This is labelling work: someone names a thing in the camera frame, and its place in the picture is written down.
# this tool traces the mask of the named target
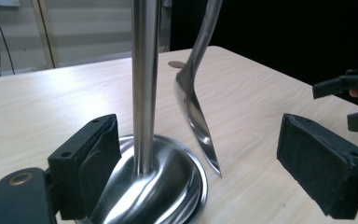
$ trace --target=silver rod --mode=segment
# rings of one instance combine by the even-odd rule
[[[132,0],[132,100],[135,172],[152,170],[160,0]]]

